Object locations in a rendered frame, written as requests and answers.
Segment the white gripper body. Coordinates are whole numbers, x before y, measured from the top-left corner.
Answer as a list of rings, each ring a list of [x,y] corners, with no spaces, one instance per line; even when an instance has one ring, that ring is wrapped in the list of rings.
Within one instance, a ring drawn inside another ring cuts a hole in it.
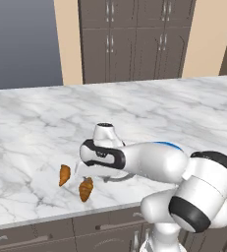
[[[76,162],[74,175],[82,178],[92,177],[91,169],[81,160]]]

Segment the brown croissant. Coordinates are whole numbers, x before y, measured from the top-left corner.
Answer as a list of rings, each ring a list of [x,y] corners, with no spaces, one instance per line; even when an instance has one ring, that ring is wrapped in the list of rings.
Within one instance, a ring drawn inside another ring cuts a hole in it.
[[[60,168],[59,186],[63,186],[71,177],[71,168],[62,164]]]
[[[86,202],[92,192],[93,181],[91,177],[87,177],[79,186],[80,198],[83,202]]]

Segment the brown drawer front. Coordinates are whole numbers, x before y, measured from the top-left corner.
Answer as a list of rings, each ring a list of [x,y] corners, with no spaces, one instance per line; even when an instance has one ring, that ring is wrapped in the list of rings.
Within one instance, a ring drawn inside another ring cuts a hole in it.
[[[0,229],[0,246],[49,234],[53,235],[53,239],[49,241],[4,249],[0,252],[76,252],[75,235],[72,221],[69,219]]]
[[[75,236],[97,233],[96,225],[143,221],[141,209],[132,207],[73,218]]]

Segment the brown cupboard door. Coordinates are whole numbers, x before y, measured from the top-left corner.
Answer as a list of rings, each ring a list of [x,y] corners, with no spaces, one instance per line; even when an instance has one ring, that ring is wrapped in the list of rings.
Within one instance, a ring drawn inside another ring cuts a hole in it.
[[[132,252],[136,230],[141,240],[140,224],[78,236],[77,252]]]

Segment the tall brown cupboard run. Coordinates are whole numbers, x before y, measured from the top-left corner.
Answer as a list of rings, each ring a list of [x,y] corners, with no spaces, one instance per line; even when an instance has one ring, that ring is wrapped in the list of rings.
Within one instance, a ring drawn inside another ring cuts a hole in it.
[[[182,76],[197,0],[79,0],[86,84]]]

